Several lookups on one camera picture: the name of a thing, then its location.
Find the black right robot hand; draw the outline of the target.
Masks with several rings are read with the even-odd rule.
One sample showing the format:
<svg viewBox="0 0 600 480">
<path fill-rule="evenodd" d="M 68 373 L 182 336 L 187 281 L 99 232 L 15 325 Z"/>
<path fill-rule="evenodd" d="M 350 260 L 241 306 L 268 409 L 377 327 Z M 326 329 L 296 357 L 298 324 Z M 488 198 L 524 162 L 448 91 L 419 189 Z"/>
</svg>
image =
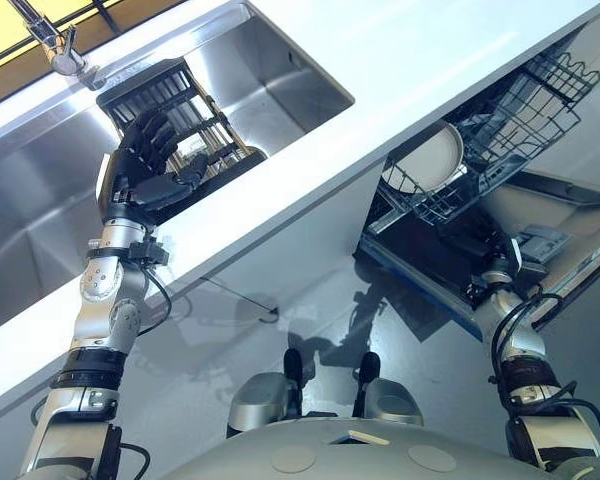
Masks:
<svg viewBox="0 0 600 480">
<path fill-rule="evenodd" d="M 483 242 L 485 250 L 474 261 L 473 271 L 483 274 L 487 271 L 504 272 L 515 278 L 522 267 L 522 254 L 517 240 L 502 230 L 494 229 Z"/>
</svg>

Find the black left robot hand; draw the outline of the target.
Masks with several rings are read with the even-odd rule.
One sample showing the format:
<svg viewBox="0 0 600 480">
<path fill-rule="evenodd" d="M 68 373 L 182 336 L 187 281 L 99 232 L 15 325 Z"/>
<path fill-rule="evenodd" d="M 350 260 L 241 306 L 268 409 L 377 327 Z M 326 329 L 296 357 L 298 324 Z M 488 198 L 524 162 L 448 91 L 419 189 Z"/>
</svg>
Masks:
<svg viewBox="0 0 600 480">
<path fill-rule="evenodd" d="M 177 151 L 177 134 L 158 108 L 142 111 L 111 154 L 97 199 L 104 224 L 125 219 L 150 229 L 166 220 L 163 210 L 190 196 L 206 173 L 206 156 L 179 172 L 167 161 Z"/>
</svg>

